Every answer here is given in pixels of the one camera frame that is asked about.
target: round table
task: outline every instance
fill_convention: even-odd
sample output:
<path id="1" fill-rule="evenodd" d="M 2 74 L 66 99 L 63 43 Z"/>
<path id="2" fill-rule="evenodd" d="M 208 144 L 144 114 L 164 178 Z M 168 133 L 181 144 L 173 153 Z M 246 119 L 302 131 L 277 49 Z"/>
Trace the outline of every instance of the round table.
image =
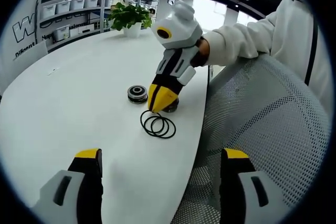
<path id="1" fill-rule="evenodd" d="M 163 57 L 150 29 L 137 39 L 110 31 L 64 46 L 26 69 L 0 105 L 3 169 L 32 207 L 40 188 L 75 154 L 102 149 L 103 223 L 170 223 L 187 185 L 200 139 L 207 68 L 164 116 L 177 128 L 168 140 L 140 125 L 147 104 L 132 104 L 127 89 L 149 87 Z"/>

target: o-ring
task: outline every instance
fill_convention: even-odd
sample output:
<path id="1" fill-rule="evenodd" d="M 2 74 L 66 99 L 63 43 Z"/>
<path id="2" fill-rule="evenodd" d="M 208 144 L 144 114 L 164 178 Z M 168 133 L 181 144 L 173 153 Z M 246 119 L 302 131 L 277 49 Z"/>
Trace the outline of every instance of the o-ring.
<path id="1" fill-rule="evenodd" d="M 176 133 L 176 126 L 175 126 L 175 124 L 172 122 L 172 120 L 163 117 L 159 113 L 156 113 L 156 115 L 148 117 L 144 122 L 142 122 L 142 117 L 147 112 L 151 112 L 151 111 L 150 110 L 146 110 L 146 111 L 142 112 L 142 114 L 140 116 L 140 123 L 141 123 L 141 126 L 143 127 L 143 129 L 146 131 L 146 133 L 148 135 L 155 136 L 155 137 L 158 137 L 158 138 L 164 138 L 164 139 L 171 138 L 171 137 L 173 137 L 175 135 L 175 133 Z M 149 130 L 149 129 L 146 128 L 146 124 L 148 123 L 148 121 L 150 119 L 152 119 L 153 121 L 151 122 L 151 129 Z M 154 127 L 155 122 L 157 122 L 158 120 L 162 121 L 162 127 L 158 131 L 155 131 L 153 129 L 153 127 Z M 169 127 L 169 123 L 171 123 L 173 125 L 174 132 L 171 135 L 166 136 L 167 133 L 168 133 L 168 131 L 169 131 L 169 128 L 170 128 Z"/>

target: robotic hand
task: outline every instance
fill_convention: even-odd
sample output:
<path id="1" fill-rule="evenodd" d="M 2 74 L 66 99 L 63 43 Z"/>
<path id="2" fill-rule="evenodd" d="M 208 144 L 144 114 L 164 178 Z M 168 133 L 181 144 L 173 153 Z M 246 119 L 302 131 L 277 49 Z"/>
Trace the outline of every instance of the robotic hand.
<path id="1" fill-rule="evenodd" d="M 149 88 L 148 109 L 154 113 L 174 102 L 181 89 L 196 74 L 200 53 L 197 47 L 202 29 L 194 18 L 195 10 L 183 1 L 176 1 L 172 12 L 152 26 L 159 42 L 166 48 L 156 76 Z"/>
<path id="2" fill-rule="evenodd" d="M 42 223 L 100 224 L 101 178 L 101 149 L 81 151 L 68 170 L 60 170 L 41 188 L 32 211 Z"/>

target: white wall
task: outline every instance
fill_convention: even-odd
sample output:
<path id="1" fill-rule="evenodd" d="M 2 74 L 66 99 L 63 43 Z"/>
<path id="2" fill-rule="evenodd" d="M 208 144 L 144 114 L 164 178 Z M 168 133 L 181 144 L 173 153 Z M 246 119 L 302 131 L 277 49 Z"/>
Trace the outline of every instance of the white wall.
<path id="1" fill-rule="evenodd" d="M 243 13 L 243 12 L 239 11 L 238 18 L 237 18 L 237 23 L 247 26 L 248 23 L 257 22 L 257 21 L 258 20 L 256 20 L 255 18 L 247 15 L 246 13 Z"/>
<path id="2" fill-rule="evenodd" d="M 182 0 L 189 4 L 190 6 L 193 6 L 194 0 Z M 168 0 L 159 0 L 159 6 L 157 7 L 157 14 L 156 14 L 156 20 L 160 20 L 165 18 L 168 13 L 171 11 L 172 6 L 168 4 Z"/>
<path id="3" fill-rule="evenodd" d="M 233 9 L 226 9 L 226 15 L 224 20 L 224 25 L 232 26 L 237 23 L 238 13 L 236 10 Z"/>
<path id="4" fill-rule="evenodd" d="M 194 0 L 195 18 L 204 33 L 220 28 L 224 24 L 227 6 L 213 0 Z"/>

